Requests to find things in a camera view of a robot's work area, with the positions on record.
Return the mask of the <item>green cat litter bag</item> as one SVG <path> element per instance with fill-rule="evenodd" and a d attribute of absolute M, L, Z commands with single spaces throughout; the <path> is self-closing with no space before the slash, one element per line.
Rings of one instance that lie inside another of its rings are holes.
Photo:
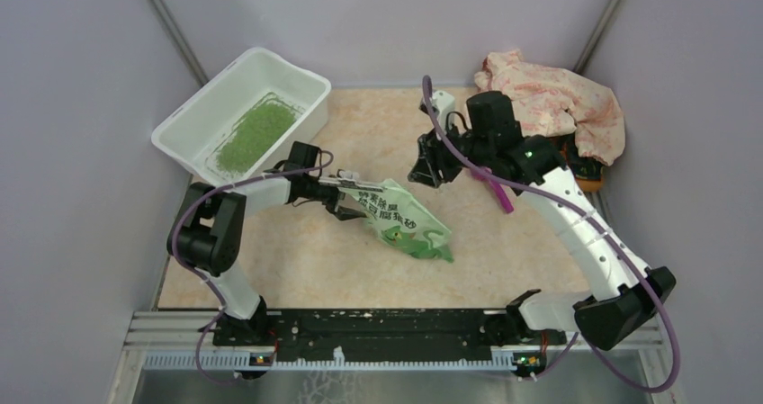
<path fill-rule="evenodd" d="M 416 259 L 452 263 L 452 231 L 396 181 L 343 186 L 339 191 L 361 206 L 366 226 L 382 243 Z"/>

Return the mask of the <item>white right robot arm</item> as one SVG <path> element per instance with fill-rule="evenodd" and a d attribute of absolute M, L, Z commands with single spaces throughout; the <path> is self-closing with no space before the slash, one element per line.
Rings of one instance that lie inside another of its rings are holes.
<path fill-rule="evenodd" d="M 541 330 L 579 332 L 592 346 L 611 350 L 658 312 L 676 286 L 665 266 L 652 268 L 603 223 L 550 139 L 526 137 L 511 100 L 488 91 L 470 97 L 470 128 L 459 130 L 452 97 L 426 90 L 420 104 L 434 128 L 417 140 L 411 182 L 434 188 L 452 182 L 462 169 L 489 172 L 507 182 L 519 200 L 551 226 L 588 282 L 587 292 L 528 291 L 508 305 L 507 332 L 518 343 Z"/>

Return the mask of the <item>white plastic litter box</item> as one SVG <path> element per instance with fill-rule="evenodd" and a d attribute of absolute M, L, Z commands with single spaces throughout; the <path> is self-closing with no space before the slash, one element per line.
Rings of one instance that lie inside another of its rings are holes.
<path fill-rule="evenodd" d="M 231 62 L 207 85 L 162 121 L 153 145 L 188 172 L 212 185 L 237 182 L 286 158 L 294 141 L 309 143 L 328 122 L 331 83 L 264 48 L 252 48 Z M 295 123 L 243 175 L 224 175 L 213 153 L 235 123 L 268 93 L 298 107 Z"/>

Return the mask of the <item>purple plastic scoop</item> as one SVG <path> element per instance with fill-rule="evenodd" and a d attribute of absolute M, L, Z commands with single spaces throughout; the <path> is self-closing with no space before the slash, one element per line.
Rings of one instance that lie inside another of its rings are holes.
<path fill-rule="evenodd" d="M 502 208 L 503 212 L 505 212 L 506 214 L 510 214 L 515 210 L 512 202 L 510 201 L 509 197 L 507 196 L 507 193 L 505 192 L 501 184 L 495 183 L 494 181 L 489 180 L 488 178 L 484 177 L 483 175 L 473 170 L 471 170 L 471 177 L 474 178 L 475 180 L 483 182 L 490 188 L 495 198 L 498 200 L 498 203 L 500 204 L 500 207 Z"/>

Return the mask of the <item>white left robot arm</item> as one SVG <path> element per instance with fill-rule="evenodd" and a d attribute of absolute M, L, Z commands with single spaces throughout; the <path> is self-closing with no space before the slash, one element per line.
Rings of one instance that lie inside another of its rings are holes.
<path fill-rule="evenodd" d="M 321 181 L 326 151 L 295 141 L 285 160 L 249 179 L 214 187 L 190 184 L 167 238 L 166 248 L 183 268 L 202 278 L 218 298 L 221 317 L 250 345 L 270 331 L 264 298 L 237 263 L 247 210 L 262 211 L 299 199 L 321 203 L 338 220 L 355 220 L 361 211 L 341 205 L 339 189 Z"/>

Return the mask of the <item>black bag clip strip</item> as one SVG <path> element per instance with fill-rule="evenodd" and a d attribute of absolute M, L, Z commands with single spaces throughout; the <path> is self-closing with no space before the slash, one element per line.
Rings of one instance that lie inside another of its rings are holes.
<path fill-rule="evenodd" d="M 380 184 L 361 181 L 358 173 L 347 170 L 339 170 L 336 175 L 321 176 L 319 178 L 319 184 L 346 190 L 374 193 L 381 193 L 384 191 L 384 187 Z"/>

